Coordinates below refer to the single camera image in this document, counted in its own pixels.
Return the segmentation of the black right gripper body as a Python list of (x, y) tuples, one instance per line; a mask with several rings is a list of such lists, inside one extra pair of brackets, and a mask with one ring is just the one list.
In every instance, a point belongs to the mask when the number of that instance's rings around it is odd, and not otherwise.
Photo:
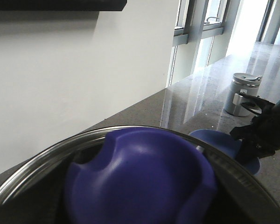
[(250, 125), (235, 127), (230, 132), (234, 140), (242, 140), (235, 160), (247, 163), (254, 158), (274, 155), (280, 150), (280, 100), (274, 104), (241, 92), (235, 94), (233, 102), (255, 114)]

